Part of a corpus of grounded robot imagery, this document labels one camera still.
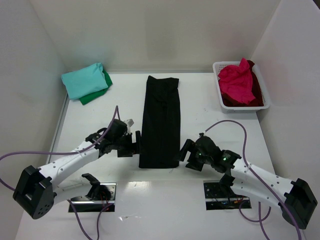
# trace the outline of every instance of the turquoise cloth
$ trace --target turquoise cloth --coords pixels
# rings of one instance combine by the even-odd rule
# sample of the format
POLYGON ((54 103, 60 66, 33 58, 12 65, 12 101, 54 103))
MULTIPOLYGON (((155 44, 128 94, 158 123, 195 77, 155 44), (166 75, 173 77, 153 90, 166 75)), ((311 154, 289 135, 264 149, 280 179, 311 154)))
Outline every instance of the turquoise cloth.
POLYGON ((102 63, 95 63, 78 71, 61 75, 71 100, 79 99, 85 95, 95 93, 108 87, 103 73, 102 63))

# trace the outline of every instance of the black cloth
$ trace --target black cloth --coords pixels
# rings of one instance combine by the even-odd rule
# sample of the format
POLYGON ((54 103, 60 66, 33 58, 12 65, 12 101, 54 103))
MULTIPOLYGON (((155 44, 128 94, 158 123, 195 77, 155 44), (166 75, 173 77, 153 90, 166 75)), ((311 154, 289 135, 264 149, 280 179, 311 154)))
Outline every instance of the black cloth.
POLYGON ((139 168, 167 169, 179 166, 173 158, 180 150, 180 99, 178 78, 146 82, 139 168))

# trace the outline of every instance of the white table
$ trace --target white table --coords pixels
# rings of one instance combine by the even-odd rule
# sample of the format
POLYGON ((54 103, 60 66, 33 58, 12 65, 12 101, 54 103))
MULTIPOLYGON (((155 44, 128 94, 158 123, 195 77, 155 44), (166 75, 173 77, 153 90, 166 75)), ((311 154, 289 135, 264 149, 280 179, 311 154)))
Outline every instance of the white table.
MULTIPOLYGON (((56 150, 68 152, 89 134, 106 127, 116 105, 122 120, 134 120, 131 131, 141 130, 148 75, 111 74, 113 86, 104 96, 85 106, 79 101, 70 101, 56 150)), ((274 171, 257 115, 223 114, 212 73, 151 75, 157 79, 180 79, 181 147, 186 139, 196 140, 199 133, 217 121, 236 120, 247 129, 248 161, 274 171)), ((238 125, 222 123, 207 135, 221 149, 242 154, 244 133, 238 125)), ((185 162, 173 170, 140 169, 139 156, 116 156, 116 152, 105 155, 68 178, 76 179, 82 173, 91 173, 101 182, 117 183, 115 212, 103 213, 100 218, 101 240, 265 239, 259 224, 247 222, 236 209, 206 211, 203 181, 219 180, 222 176, 210 166, 205 165, 202 172, 185 168, 185 162)), ((257 219, 257 204, 252 204, 253 208, 244 212, 257 219)), ((97 236, 97 215, 80 213, 84 228, 93 239, 97 236)), ((295 229, 276 213, 271 213, 264 226, 271 239, 296 238, 295 229)), ((23 214, 16 240, 25 239, 84 240, 86 237, 74 214, 68 213, 68 203, 61 202, 39 220, 23 214)))

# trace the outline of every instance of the white laundry basket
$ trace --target white laundry basket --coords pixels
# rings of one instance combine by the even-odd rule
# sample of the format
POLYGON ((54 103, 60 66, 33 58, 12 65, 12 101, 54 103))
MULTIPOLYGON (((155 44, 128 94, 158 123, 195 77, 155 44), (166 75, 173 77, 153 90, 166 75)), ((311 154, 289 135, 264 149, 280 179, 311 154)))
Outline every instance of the white laundry basket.
POLYGON ((218 91, 219 100, 221 104, 221 109, 223 113, 254 113, 256 111, 259 111, 261 109, 267 109, 270 106, 270 97, 264 82, 264 79, 260 73, 259 67, 255 64, 252 68, 252 71, 255 73, 256 78, 258 79, 260 90, 262 94, 262 100, 263 100, 263 106, 226 106, 224 105, 224 102, 221 97, 220 87, 219 87, 219 80, 218 77, 220 71, 224 69, 226 66, 229 65, 236 65, 239 66, 240 61, 218 61, 215 62, 213 67, 213 75, 215 79, 216 89, 218 91))

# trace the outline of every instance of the gray wall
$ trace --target gray wall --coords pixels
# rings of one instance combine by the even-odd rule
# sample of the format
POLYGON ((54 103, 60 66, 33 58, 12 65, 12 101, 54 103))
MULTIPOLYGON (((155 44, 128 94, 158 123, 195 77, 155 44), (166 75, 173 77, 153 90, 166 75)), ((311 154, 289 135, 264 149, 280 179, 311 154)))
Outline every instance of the gray wall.
MULTIPOLYGON (((253 53, 272 105, 258 114, 276 173, 306 180, 320 200, 320 10, 282 0, 253 53)), ((306 229, 319 239, 320 207, 306 229)))
MULTIPOLYGON (((65 66, 28 0, 0 0, 0 156, 49 150, 65 97, 65 66)), ((5 158, 0 176, 16 186, 22 170, 46 157, 5 158)), ((15 239, 23 209, 0 184, 0 239, 15 239)))
POLYGON ((30 0, 68 69, 211 71, 249 58, 280 0, 30 0))

